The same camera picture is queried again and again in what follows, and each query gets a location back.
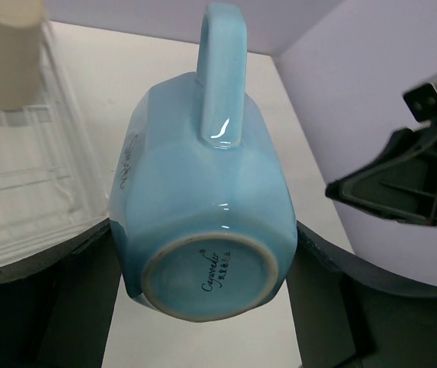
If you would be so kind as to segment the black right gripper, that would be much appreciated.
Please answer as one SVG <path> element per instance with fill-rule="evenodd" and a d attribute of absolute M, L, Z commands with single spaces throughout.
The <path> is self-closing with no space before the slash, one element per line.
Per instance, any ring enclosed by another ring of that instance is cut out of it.
<path fill-rule="evenodd" d="M 380 219 L 436 226 L 437 147 L 410 148 L 416 138 L 395 130 L 379 159 L 328 184 L 326 197 Z"/>

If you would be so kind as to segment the glossy light blue faceted mug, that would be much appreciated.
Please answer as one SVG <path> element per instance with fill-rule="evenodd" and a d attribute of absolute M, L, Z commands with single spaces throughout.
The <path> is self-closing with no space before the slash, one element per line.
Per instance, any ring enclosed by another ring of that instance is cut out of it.
<path fill-rule="evenodd" d="M 281 163 L 245 91 L 247 38 L 237 6 L 206 6 L 196 69 L 146 92 L 115 171 L 110 227 L 126 292 L 181 320 L 268 303 L 297 247 Z"/>

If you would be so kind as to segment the beige paper cup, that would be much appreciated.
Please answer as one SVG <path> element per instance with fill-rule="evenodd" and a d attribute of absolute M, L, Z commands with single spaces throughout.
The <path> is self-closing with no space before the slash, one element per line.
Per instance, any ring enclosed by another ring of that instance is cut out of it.
<path fill-rule="evenodd" d="M 0 110 L 29 104 L 41 84 L 43 1 L 0 1 Z"/>

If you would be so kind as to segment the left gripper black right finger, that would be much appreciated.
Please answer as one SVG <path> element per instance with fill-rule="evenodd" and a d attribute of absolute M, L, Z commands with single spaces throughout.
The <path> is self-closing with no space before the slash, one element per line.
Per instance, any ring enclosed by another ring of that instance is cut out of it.
<path fill-rule="evenodd" d="M 415 281 L 297 224 L 287 276 L 303 367 L 437 367 L 437 286 Z"/>

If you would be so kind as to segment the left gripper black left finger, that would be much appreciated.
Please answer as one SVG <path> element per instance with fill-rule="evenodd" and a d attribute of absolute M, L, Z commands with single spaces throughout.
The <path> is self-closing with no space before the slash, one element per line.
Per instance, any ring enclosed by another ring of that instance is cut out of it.
<path fill-rule="evenodd" d="M 0 267 L 0 367 L 100 367 L 119 283 L 107 220 Z"/>

